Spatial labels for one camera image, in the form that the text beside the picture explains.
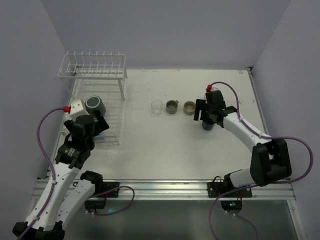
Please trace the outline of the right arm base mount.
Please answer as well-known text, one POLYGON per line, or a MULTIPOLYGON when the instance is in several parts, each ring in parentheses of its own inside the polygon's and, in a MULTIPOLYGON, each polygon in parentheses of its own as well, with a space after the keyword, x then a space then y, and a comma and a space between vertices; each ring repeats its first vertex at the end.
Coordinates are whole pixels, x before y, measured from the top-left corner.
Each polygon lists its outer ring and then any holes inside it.
POLYGON ((252 190, 246 188, 239 190, 232 186, 227 180, 223 180, 220 176, 216 176, 213 180, 206 183, 207 195, 209 198, 217 198, 223 195, 227 200, 221 200, 220 205, 222 209, 229 214, 238 214, 243 208, 244 198, 252 198, 252 190))

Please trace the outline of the olive green mug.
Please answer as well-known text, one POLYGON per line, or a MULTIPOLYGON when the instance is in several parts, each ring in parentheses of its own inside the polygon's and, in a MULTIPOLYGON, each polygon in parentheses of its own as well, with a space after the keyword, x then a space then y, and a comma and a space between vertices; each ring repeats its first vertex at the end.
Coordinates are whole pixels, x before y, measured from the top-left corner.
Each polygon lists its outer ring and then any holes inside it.
POLYGON ((169 100, 166 102, 166 112, 168 114, 175 114, 178 110, 179 101, 178 100, 169 100))

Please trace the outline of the dark green mug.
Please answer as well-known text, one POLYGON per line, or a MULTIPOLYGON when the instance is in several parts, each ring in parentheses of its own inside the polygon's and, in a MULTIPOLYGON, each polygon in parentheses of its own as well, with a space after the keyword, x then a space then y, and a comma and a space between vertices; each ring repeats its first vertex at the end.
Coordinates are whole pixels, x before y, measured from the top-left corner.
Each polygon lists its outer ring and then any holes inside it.
POLYGON ((95 111, 99 111, 99 113, 104 117, 106 114, 106 107, 99 96, 93 95, 88 97, 85 102, 85 108, 87 112, 95 117, 95 111))

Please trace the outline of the speckled beige bowl cup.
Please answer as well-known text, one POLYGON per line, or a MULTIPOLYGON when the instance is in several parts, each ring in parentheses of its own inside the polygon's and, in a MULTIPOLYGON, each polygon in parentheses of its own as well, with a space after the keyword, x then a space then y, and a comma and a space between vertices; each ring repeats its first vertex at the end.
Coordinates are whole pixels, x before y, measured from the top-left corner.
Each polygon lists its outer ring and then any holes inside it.
POLYGON ((193 115, 195 113, 196 104, 193 101, 186 101, 183 104, 183 111, 186 115, 193 115))

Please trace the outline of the cream white cup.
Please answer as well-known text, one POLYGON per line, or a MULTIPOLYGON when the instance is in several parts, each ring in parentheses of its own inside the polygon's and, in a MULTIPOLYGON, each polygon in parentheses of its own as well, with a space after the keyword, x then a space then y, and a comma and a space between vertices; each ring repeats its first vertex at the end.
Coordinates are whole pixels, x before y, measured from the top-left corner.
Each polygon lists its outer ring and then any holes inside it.
POLYGON ((61 133, 63 136, 66 136, 66 135, 69 133, 67 127, 66 127, 64 124, 62 125, 62 128, 61 128, 60 133, 61 133))

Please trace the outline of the navy patterned cup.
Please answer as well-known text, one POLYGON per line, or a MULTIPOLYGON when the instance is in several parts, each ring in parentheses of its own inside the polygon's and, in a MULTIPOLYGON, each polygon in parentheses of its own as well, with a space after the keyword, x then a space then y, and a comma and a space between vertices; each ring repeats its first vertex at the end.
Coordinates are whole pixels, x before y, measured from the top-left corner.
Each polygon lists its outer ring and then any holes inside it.
POLYGON ((210 123, 207 123, 207 122, 202 122, 201 124, 202 128, 205 130, 205 131, 210 131, 213 129, 214 127, 214 124, 210 124, 210 123))

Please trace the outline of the light blue mug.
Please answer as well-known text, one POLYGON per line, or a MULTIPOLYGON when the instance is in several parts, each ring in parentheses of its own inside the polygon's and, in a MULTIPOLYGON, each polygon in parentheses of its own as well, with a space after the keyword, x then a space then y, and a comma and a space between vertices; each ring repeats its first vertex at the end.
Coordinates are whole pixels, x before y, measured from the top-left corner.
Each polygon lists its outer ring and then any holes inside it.
POLYGON ((108 136, 105 133, 100 133, 95 137, 96 141, 106 141, 108 139, 108 136))

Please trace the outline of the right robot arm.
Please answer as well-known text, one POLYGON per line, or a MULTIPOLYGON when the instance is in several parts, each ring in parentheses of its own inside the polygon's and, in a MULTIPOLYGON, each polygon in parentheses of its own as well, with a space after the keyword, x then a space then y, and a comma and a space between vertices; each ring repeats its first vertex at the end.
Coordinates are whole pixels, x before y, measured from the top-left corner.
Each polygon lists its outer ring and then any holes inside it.
POLYGON ((250 185, 260 187, 286 179, 292 174, 287 142, 273 140, 247 123, 234 106, 227 106, 220 90, 205 93, 205 99, 195 102, 195 121, 201 120, 202 127, 212 129, 214 125, 236 136, 251 152, 250 166, 224 176, 225 192, 250 185))

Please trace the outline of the aluminium mounting rail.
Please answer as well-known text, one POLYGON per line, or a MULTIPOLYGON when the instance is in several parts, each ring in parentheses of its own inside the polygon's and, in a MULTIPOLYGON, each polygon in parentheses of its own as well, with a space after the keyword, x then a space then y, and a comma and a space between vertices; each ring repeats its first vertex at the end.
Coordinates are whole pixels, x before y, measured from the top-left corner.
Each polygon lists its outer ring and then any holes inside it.
MULTIPOLYGON (((123 180, 116 179, 120 186, 129 186, 135 191, 135 200, 142 201, 206 201, 209 197, 208 180, 123 180)), ((290 184, 269 184, 253 187, 252 197, 243 200, 294 200, 295 194, 290 184)))

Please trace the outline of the clear drinking glass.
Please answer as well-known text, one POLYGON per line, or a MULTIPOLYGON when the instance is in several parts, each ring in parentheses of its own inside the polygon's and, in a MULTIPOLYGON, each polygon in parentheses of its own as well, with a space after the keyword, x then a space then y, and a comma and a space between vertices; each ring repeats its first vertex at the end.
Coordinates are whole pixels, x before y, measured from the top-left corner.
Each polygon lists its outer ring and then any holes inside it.
POLYGON ((151 106, 151 112, 154 115, 160 115, 162 113, 163 103, 160 100, 154 100, 150 106, 151 106))

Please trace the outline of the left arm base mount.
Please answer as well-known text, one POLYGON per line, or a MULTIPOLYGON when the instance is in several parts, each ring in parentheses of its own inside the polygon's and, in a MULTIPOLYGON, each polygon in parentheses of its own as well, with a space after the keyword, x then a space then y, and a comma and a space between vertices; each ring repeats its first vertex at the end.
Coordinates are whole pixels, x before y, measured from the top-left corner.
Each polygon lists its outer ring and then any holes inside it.
POLYGON ((107 181, 102 184, 100 189, 101 195, 96 197, 90 197, 84 203, 84 208, 88 212, 98 213, 98 210, 103 210, 107 205, 108 198, 117 198, 119 196, 119 190, 113 190, 120 186, 120 182, 107 181))

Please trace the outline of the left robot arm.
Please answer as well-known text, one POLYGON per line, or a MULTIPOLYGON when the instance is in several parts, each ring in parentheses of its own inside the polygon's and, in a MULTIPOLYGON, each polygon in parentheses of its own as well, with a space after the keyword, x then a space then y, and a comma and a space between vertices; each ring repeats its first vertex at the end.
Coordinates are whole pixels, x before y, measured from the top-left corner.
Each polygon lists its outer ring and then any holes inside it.
POLYGON ((70 134, 57 151, 52 177, 26 220, 13 227, 12 232, 19 240, 62 240, 80 207, 103 189, 102 175, 86 171, 75 189, 67 193, 95 147, 95 136, 107 130, 108 123, 95 111, 94 116, 81 115, 65 125, 70 134))

